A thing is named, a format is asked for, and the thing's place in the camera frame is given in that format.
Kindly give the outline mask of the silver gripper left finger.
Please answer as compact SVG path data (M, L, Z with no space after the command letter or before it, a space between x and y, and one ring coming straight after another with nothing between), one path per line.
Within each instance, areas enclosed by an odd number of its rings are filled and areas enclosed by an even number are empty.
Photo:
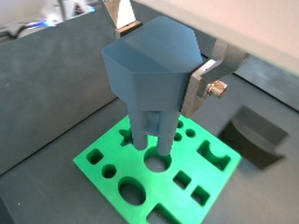
M103 0L103 3L116 27L116 39L120 39L143 23L136 20L131 0Z

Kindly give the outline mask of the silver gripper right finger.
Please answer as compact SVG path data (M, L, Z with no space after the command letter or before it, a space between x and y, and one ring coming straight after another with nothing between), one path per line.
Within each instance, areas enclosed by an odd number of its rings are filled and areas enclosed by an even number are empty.
M220 98L228 85L220 80L243 65L248 54L218 39L209 59L191 73L188 87L181 103L181 114L189 117L212 95Z

